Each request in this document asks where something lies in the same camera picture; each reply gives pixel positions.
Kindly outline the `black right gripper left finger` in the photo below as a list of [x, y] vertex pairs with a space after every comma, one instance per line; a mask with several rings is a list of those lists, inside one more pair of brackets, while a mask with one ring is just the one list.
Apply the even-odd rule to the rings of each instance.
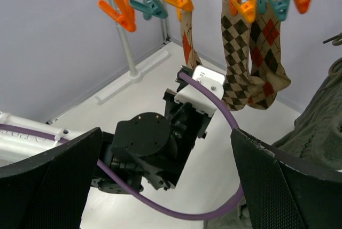
[[1, 167], [1, 228], [79, 228], [103, 133]]

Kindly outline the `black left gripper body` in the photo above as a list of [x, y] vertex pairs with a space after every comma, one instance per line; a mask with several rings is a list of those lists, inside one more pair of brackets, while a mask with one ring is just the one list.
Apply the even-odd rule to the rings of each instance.
[[175, 97], [175, 91], [166, 89], [163, 96], [164, 116], [175, 136], [177, 151], [189, 154], [195, 146], [195, 141], [206, 137], [206, 130], [212, 119], [208, 114], [198, 112], [189, 102], [177, 103]]

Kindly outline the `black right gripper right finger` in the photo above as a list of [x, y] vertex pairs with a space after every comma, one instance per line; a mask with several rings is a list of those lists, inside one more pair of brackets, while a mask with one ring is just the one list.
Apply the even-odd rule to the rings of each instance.
[[253, 228], [341, 228], [341, 173], [241, 129], [231, 145]]

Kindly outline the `brown beige checked sock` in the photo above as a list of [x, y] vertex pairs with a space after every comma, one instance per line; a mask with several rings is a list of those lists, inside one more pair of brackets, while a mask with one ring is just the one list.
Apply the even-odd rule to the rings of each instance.
[[242, 15], [233, 16], [228, 0], [222, 0], [221, 32], [227, 64], [222, 101], [230, 111], [243, 109], [265, 84], [262, 79], [251, 76], [248, 66], [251, 26]]

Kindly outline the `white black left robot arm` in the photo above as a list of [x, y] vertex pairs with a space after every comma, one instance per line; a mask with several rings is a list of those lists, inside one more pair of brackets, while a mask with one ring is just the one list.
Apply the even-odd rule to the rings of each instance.
[[[176, 187], [198, 138], [211, 118], [189, 101], [164, 93], [165, 112], [145, 112], [104, 132], [99, 159], [128, 186], [142, 192], [142, 179], [154, 189]], [[78, 132], [1, 113], [1, 158], [18, 161], [76, 138]]]

